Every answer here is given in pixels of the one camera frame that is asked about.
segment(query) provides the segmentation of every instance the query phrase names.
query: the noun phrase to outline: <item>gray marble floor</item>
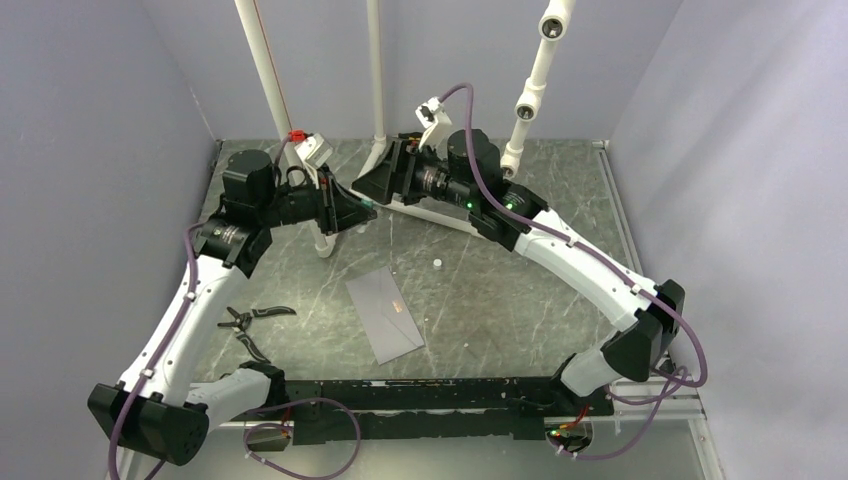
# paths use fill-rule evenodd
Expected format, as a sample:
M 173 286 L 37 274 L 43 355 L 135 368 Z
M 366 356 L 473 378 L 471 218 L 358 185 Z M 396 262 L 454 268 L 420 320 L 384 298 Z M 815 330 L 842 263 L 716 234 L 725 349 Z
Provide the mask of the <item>gray marble floor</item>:
M 349 185 L 371 142 L 332 143 L 336 151 L 328 164 Z M 275 141 L 225 142 L 202 218 L 217 206 L 230 155 L 246 148 L 273 154 L 276 146 Z M 528 141 L 517 181 L 545 198 L 598 248 L 625 261 L 590 142 Z M 439 211 L 447 207 L 425 206 Z M 447 208 L 444 211 L 462 215 Z M 279 228 L 273 238 L 231 306 L 246 310 L 286 305 L 297 310 L 296 317 L 256 320 L 249 332 L 290 379 L 550 375 L 566 357 L 611 330 L 594 305 L 539 265 L 486 240 L 388 210 L 340 235 L 328 259 L 316 255 L 304 225 Z M 436 258 L 444 263 L 439 271 L 432 267 Z M 378 365 L 345 282 L 387 265 L 396 272 L 426 346 Z M 232 332 L 220 329 L 195 379 L 215 380 L 248 359 Z

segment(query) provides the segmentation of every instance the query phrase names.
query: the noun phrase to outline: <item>white pvc pipe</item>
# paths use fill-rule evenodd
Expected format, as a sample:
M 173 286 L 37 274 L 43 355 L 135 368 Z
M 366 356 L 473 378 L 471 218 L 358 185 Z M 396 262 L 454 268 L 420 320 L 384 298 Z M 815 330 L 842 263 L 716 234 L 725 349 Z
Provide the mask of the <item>white pvc pipe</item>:
M 367 0 L 368 49 L 371 57 L 371 97 L 374 103 L 374 140 L 386 141 L 383 117 L 383 55 L 380 41 L 380 0 Z
M 571 12 L 574 10 L 575 0 L 551 0 L 548 8 L 539 20 L 539 49 L 536 51 L 536 59 L 533 61 L 533 69 L 530 76 L 524 82 L 524 90 L 518 97 L 515 105 L 515 127 L 512 136 L 504 148 L 501 157 L 501 170 L 504 176 L 512 178 L 518 173 L 521 164 L 521 155 L 524 153 L 524 141 L 530 124 L 539 114 L 542 106 L 542 96 L 547 86 L 548 72 L 556 53 L 556 46 L 565 35 L 568 23 L 571 20 Z
M 259 17 L 259 7 L 256 5 L 256 0 L 235 0 L 235 2 L 244 28 L 244 35 L 247 37 L 247 44 L 250 46 L 250 53 L 253 55 L 253 62 L 256 64 L 256 71 L 259 73 L 262 89 L 265 91 L 268 108 L 271 109 L 271 116 L 274 119 L 274 125 L 277 127 L 277 134 L 281 139 L 285 138 L 291 131 L 291 122 L 286 110 L 283 89 L 274 68 L 274 59 L 271 57 L 271 48 L 268 45 L 268 39 L 265 37 L 262 19 Z M 283 152 L 290 166 L 303 166 L 293 143 L 290 142 L 286 145 Z M 333 253 L 333 247 L 336 243 L 335 236 L 325 237 L 315 222 L 309 222 L 309 231 L 315 240 L 315 250 L 318 251 L 318 256 L 321 258 L 329 257 Z
M 542 40 L 539 42 L 539 49 L 536 50 L 536 60 L 533 62 L 533 69 L 530 70 L 530 83 L 534 86 L 544 87 L 547 83 L 548 71 L 551 69 L 551 63 L 554 61 L 554 53 L 559 42 L 551 42 Z
M 359 177 L 365 175 L 370 172 L 374 165 L 377 164 L 377 160 L 380 159 L 380 155 L 386 149 L 386 137 L 374 139 L 374 144 L 371 145 L 371 153 L 368 154 L 368 158 L 365 159 L 365 163 L 362 165 L 362 169 L 359 170 Z

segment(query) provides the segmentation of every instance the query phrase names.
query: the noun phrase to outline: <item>red clip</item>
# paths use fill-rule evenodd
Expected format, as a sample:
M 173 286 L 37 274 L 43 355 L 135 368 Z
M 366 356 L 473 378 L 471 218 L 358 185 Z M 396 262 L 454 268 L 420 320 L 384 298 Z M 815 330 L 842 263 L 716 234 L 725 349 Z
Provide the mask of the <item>red clip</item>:
M 289 132 L 289 140 L 292 142 L 302 142 L 306 140 L 306 134 L 303 130 L 292 130 Z

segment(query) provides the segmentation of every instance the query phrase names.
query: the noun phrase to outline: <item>gray envelope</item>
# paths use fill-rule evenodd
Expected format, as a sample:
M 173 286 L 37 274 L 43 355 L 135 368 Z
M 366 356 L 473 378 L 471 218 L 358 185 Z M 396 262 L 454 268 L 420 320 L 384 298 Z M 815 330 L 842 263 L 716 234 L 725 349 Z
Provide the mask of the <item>gray envelope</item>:
M 346 283 L 380 365 L 424 346 L 389 267 Z

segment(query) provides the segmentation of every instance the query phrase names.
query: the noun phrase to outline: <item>floor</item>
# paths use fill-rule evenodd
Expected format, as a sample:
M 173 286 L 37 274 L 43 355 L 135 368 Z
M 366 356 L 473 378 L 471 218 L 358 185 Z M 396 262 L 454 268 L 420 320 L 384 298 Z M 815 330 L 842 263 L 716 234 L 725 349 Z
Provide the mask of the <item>floor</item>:
M 370 140 L 332 141 L 328 164 L 349 185 Z M 496 141 L 503 148 L 505 142 Z M 275 141 L 228 141 L 201 218 L 215 209 L 221 174 L 233 153 Z M 625 263 L 608 190 L 588 141 L 528 141 L 517 182 L 542 198 L 596 247 Z M 446 205 L 428 208 L 461 211 Z M 273 232 L 247 287 L 231 306 L 244 311 L 286 305 L 297 316 L 259 319 L 250 335 L 290 379 L 405 379 L 550 375 L 569 355 L 611 331 L 589 301 L 544 268 L 499 245 L 381 210 L 379 218 L 340 235 L 321 259 L 305 225 Z M 436 271 L 433 260 L 444 266 Z M 345 282 L 389 266 L 425 347 L 378 365 Z M 215 332 L 195 372 L 212 381 L 249 360 L 232 332 Z
M 586 455 L 617 450 L 633 438 L 640 421 L 625 422 L 621 434 L 612 422 L 595 422 L 595 438 Z M 184 467 L 165 464 L 157 480 L 203 478 L 210 480 L 288 478 L 253 460 L 244 459 L 240 428 L 210 432 L 203 448 Z M 289 447 L 282 453 L 263 454 L 272 462 L 303 475 L 328 475 L 344 465 L 353 442 Z M 141 479 L 153 468 L 150 457 L 135 455 L 128 479 Z M 703 480 L 692 434 L 686 421 L 655 422 L 625 455 L 602 462 L 557 457 L 545 441 L 516 441 L 510 437 L 421 438 L 366 440 L 347 480 L 515 480 L 527 478 L 591 478 L 598 480 Z

